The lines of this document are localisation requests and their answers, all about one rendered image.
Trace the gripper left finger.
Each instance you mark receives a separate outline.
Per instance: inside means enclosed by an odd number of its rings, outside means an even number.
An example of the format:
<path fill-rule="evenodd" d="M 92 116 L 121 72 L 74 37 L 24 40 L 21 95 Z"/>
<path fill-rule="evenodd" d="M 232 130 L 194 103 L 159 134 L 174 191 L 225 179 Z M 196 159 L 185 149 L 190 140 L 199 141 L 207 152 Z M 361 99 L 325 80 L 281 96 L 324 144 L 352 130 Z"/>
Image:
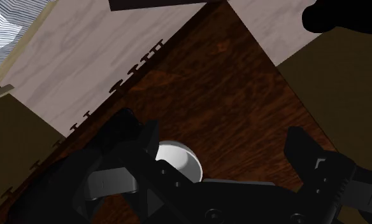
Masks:
<path fill-rule="evenodd" d="M 122 193 L 144 224 L 193 224 L 194 213 L 186 209 L 185 194 L 192 181 L 167 161 L 156 160 L 159 131 L 149 121 L 135 141 L 121 142 L 103 155 L 95 148 L 70 154 L 54 176 L 49 224 L 89 224 L 87 185 L 113 185 Z"/>

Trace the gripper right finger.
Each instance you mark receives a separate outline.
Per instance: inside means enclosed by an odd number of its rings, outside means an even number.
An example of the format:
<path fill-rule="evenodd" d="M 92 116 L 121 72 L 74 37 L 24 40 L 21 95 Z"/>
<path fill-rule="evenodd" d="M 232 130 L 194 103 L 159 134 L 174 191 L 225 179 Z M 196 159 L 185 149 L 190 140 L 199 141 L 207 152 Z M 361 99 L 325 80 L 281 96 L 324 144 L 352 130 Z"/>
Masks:
<path fill-rule="evenodd" d="M 301 127 L 288 128 L 284 154 L 303 182 L 297 192 L 300 210 L 291 215 L 292 224 L 344 224 L 338 219 L 343 206 L 358 210 L 372 224 L 372 169 L 324 150 Z"/>

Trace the white bowl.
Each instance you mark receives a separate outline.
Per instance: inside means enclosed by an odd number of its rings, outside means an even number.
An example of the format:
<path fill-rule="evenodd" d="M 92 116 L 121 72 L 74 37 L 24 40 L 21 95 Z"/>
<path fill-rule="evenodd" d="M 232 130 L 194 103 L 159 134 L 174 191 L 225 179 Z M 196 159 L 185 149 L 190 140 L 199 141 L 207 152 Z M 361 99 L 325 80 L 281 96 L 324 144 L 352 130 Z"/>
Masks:
<path fill-rule="evenodd" d="M 203 168 L 196 154 L 181 142 L 161 141 L 155 159 L 165 160 L 193 183 L 203 178 Z"/>

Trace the grey white striped fabric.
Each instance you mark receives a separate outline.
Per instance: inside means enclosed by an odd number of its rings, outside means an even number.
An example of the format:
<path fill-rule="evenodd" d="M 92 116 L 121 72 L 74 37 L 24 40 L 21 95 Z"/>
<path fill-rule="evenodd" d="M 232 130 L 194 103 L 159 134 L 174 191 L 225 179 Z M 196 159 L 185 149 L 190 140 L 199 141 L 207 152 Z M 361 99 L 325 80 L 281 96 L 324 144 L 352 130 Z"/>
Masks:
<path fill-rule="evenodd" d="M 48 3 L 55 0 L 0 0 L 0 65 Z"/>

